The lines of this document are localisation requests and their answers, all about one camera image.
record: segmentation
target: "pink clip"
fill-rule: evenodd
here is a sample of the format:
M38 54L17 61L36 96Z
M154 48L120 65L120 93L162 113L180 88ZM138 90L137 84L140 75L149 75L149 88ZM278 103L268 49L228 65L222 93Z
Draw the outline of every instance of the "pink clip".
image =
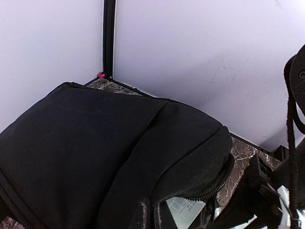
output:
M99 72L97 74L97 77L99 77L99 78L104 78L105 76L106 76L105 73L102 73L102 72Z

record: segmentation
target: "white wall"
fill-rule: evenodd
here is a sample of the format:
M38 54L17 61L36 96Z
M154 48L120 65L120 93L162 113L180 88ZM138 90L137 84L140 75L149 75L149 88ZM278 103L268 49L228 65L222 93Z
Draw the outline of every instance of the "white wall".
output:
M65 81L102 69L102 0L0 1L0 132Z
M286 145L283 69L305 44L303 0L118 1L115 35L116 80Z

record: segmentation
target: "label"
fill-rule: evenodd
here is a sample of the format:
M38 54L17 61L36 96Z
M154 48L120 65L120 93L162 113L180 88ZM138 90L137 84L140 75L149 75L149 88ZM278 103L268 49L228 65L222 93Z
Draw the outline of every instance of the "label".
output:
M204 202L180 197L170 198L166 203L178 229L188 229L205 206Z

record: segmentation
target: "backpack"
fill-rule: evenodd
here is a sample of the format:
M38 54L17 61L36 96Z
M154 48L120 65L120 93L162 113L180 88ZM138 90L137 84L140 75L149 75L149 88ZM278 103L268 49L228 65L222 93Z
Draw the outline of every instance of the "backpack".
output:
M169 99L63 83L0 134L0 199L25 228L175 228L232 171L228 129Z

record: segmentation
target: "marble surface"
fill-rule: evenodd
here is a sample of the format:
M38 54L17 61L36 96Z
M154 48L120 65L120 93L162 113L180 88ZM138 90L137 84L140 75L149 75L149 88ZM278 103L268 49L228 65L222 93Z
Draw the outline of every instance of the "marble surface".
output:
M128 88L125 88L113 82L109 82L108 80L105 79L98 79L92 82L91 84L89 84L88 87L105 90L113 93L118 93L118 94L140 95ZM253 157L255 154L259 154L263 158L263 160L271 167L271 169L275 169L280 164L280 161L259 151L255 147L250 146L247 143L238 140L234 137L232 137L232 140L233 140L233 147L231 149L231 154L235 158L235 165L227 183L217 195L217 200L222 209L229 202L232 194L234 193L238 185L239 180L244 174L244 170L249 165L249 160L251 157ZM23 229L23 226L18 224L11 218L7 217L2 223L0 223L0 229Z
M228 204L244 174L244 170L248 167L250 159L255 154L259 154L259 156L261 156L261 158L270 166L272 170L277 168L281 163L279 160L259 151L241 140L232 137L232 141L233 146L231 149L231 154L235 158L234 168L225 186L217 194L217 200L222 209Z

